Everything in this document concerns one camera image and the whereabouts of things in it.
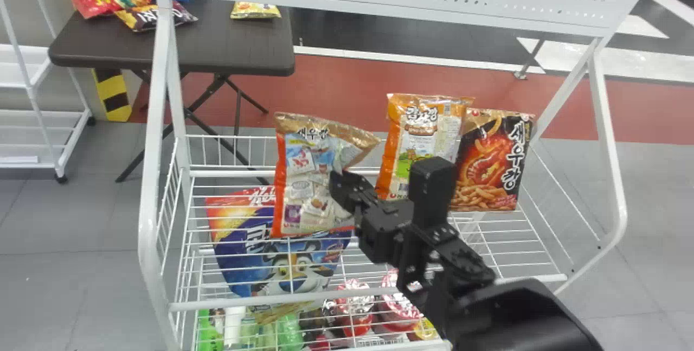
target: dark brown table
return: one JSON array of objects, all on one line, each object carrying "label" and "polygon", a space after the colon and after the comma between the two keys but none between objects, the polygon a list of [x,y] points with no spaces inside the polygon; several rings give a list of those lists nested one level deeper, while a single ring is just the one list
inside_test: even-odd
[{"label": "dark brown table", "polygon": [[[198,22],[176,29],[181,76],[189,72],[215,74],[214,81],[198,100],[184,107],[186,118],[211,136],[218,134],[195,116],[194,111],[223,84],[229,84],[236,92],[236,135],[241,97],[263,113],[268,112],[231,81],[232,75],[290,76],[294,72],[292,22],[287,8],[280,8],[281,19],[240,21],[229,19],[233,4],[221,0],[191,0],[184,6],[198,17]],[[84,20],[75,12],[50,45],[49,57],[59,66],[129,69],[143,81],[149,82],[153,45],[154,31],[135,34],[117,18]],[[164,129],[163,137],[171,131],[173,125],[169,124]],[[236,151],[233,145],[223,138],[218,141],[241,163],[248,165],[245,156]],[[144,151],[141,151],[116,181],[123,181],[143,158]]]}]

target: blue cereal box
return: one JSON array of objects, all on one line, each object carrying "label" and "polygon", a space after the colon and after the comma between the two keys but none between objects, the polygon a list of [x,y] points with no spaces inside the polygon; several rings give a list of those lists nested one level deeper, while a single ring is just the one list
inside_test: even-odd
[{"label": "blue cereal box", "polygon": [[[299,238],[270,239],[275,188],[249,188],[206,199],[211,239],[229,288],[240,297],[280,296],[327,288],[352,231],[318,232]],[[250,307],[258,324],[319,302]]]}]

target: orange snack bag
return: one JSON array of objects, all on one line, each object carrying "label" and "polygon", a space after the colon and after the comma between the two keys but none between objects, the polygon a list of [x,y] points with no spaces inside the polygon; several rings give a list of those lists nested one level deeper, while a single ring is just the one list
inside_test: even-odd
[{"label": "orange snack bag", "polygon": [[384,200],[407,197],[409,168],[424,158],[455,160],[466,109],[473,97],[388,94],[390,129],[376,192]]},{"label": "orange snack bag", "polygon": [[451,210],[514,210],[528,154],[533,114],[470,109],[458,149]]}]

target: cartoon tiger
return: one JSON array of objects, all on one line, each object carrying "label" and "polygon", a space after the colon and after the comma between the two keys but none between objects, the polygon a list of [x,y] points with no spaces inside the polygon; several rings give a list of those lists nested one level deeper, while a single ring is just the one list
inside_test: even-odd
[{"label": "cartoon tiger", "polygon": [[320,242],[308,241],[299,252],[279,252],[268,244],[263,261],[271,261],[272,269],[264,282],[251,287],[253,296],[276,296],[293,292],[320,291],[327,286],[335,272],[322,264],[313,262],[312,252],[320,250]]}]

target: yellow and black striped pole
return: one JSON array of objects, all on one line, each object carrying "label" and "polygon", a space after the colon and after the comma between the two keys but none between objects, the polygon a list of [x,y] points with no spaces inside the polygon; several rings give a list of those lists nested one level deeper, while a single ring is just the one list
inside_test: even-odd
[{"label": "yellow and black striped pole", "polygon": [[92,76],[106,111],[106,119],[114,122],[128,121],[132,106],[128,100],[123,72],[119,69],[92,69]]},{"label": "yellow and black striped pole", "polygon": [[119,69],[93,69],[92,75],[97,83],[97,94],[104,105],[106,118],[114,122],[128,121],[132,106],[128,100],[123,72]]}]

